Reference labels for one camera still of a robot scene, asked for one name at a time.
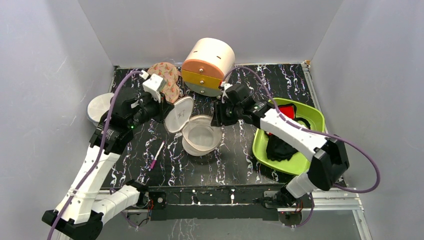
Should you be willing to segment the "red bra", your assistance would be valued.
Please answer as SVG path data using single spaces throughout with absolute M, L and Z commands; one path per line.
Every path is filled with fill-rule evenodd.
M 268 136 L 278 138 L 288 138 L 294 135 L 295 126 L 299 124 L 295 121 L 296 106 L 292 103 L 278 105 L 279 112 L 271 108 L 267 110 L 264 117 L 260 119 L 260 129 Z

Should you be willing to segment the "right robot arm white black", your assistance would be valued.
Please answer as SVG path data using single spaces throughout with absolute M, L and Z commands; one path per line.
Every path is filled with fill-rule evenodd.
M 243 120 L 283 140 L 309 161 L 309 169 L 281 189 L 281 199 L 286 206 L 295 207 L 303 195 L 315 190 L 330 190 L 349 168 L 342 141 L 282 115 L 270 100 L 254 100 L 244 85 L 222 83 L 219 89 L 222 95 L 214 102 L 212 126 L 229 126 Z

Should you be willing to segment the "white mesh laundry bag beige zipper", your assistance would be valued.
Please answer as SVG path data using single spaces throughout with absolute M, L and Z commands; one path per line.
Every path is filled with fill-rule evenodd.
M 221 143 L 221 128 L 212 126 L 209 115 L 192 116 L 194 99 L 183 97 L 174 103 L 174 108 L 164 120 L 169 133 L 182 134 L 182 147 L 191 156 L 200 157 L 214 151 Z

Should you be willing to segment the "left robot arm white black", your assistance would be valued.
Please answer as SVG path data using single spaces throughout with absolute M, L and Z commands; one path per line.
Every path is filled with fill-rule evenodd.
M 134 130 L 154 120 L 162 123 L 174 105 L 160 91 L 133 88 L 116 90 L 89 140 L 86 156 L 70 189 L 42 222 L 72 240 L 95 240 L 104 225 L 127 207 L 144 208 L 149 203 L 148 187 L 130 180 L 121 189 L 96 202 L 111 168 L 134 138 Z

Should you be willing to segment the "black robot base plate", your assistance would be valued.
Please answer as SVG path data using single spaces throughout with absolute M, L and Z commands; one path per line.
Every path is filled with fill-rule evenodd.
M 153 221 L 262 219 L 277 221 L 282 184 L 150 186 Z

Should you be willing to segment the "black bra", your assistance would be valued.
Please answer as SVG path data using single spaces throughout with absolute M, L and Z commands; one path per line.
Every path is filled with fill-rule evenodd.
M 289 145 L 284 140 L 274 136 L 272 133 L 265 131 L 266 136 L 268 137 L 268 142 L 266 146 L 266 157 L 271 161 L 289 161 L 293 155 L 299 151 Z

